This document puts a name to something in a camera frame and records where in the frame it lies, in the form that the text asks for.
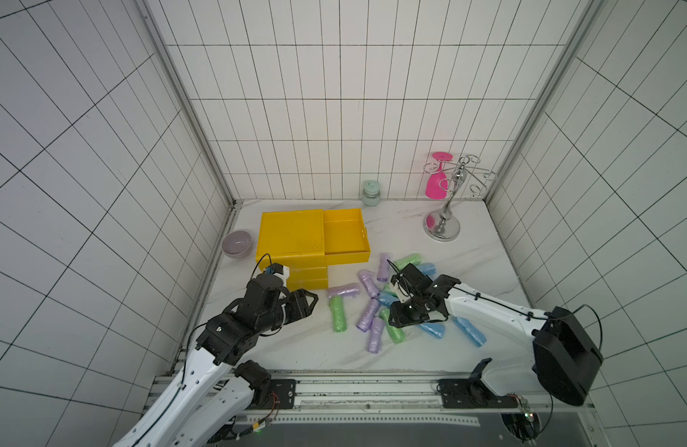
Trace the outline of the green bag roll top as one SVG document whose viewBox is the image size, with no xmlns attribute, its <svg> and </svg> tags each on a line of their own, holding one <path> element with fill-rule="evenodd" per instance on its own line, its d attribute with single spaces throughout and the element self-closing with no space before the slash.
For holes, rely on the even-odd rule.
<svg viewBox="0 0 687 447">
<path fill-rule="evenodd" d="M 422 264 L 422 262 L 422 256 L 419 253 L 412 253 L 402 257 L 401 259 L 395 260 L 394 266 L 397 268 L 397 270 L 403 270 L 403 268 L 409 264 L 412 264 L 413 266 L 419 266 Z"/>
</svg>

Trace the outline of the green bag roll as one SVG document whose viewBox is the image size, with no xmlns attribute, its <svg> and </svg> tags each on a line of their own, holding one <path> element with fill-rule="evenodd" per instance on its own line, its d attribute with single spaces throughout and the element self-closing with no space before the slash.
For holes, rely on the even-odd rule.
<svg viewBox="0 0 687 447">
<path fill-rule="evenodd" d="M 384 327 L 386 327 L 386 331 L 391 339 L 391 341 L 395 344 L 401 344 L 406 340 L 406 335 L 402 329 L 399 329 L 397 327 L 394 327 L 389 319 L 390 319 L 390 309 L 387 307 L 384 307 L 380 314 L 379 318 L 384 322 Z"/>
<path fill-rule="evenodd" d="M 333 330 L 336 333 L 343 333 L 347 330 L 344 300 L 342 296 L 330 298 L 330 312 L 332 313 Z"/>
<path fill-rule="evenodd" d="M 397 270 L 403 270 L 403 268 L 409 264 L 412 264 L 413 266 L 419 266 L 422 264 L 422 262 L 422 256 L 419 253 L 412 253 L 402 257 L 401 259 L 395 260 L 394 266 L 397 268 Z"/>
<path fill-rule="evenodd" d="M 385 292 L 386 294 L 390 294 L 394 297 L 398 296 L 398 294 L 396 293 L 396 291 L 394 290 L 393 286 L 390 283 L 384 285 L 383 292 Z"/>
</svg>

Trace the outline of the yellow top drawer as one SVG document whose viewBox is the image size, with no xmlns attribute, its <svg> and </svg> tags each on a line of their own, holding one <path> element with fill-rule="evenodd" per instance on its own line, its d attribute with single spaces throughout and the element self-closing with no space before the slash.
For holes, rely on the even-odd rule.
<svg viewBox="0 0 687 447">
<path fill-rule="evenodd" d="M 327 266 L 363 264 L 370 260 L 371 246 L 362 210 L 325 210 L 323 223 Z"/>
</svg>

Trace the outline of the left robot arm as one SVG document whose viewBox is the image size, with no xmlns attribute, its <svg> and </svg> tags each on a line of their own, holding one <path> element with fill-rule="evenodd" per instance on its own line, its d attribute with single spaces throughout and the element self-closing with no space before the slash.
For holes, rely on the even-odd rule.
<svg viewBox="0 0 687 447">
<path fill-rule="evenodd" d="M 287 287 L 289 270 L 274 264 L 250 279 L 243 297 L 211 318 L 183 368 L 120 446 L 203 446 L 252 404 L 274 402 L 271 374 L 243 361 L 263 335 L 313 314 L 319 298 Z"/>
</svg>

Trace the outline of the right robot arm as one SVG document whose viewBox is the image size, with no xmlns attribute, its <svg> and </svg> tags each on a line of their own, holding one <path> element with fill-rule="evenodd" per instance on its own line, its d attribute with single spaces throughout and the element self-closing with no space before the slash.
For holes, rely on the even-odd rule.
<svg viewBox="0 0 687 447">
<path fill-rule="evenodd" d="M 431 279 L 413 264 L 396 268 L 390 285 L 399 296 L 390 307 L 393 327 L 432 323 L 440 314 L 441 320 L 464 318 L 519 346 L 504 359 L 483 359 L 472 373 L 494 395 L 547 393 L 571 406 L 586 402 L 604 356 L 576 312 L 512 305 L 449 275 Z"/>
</svg>

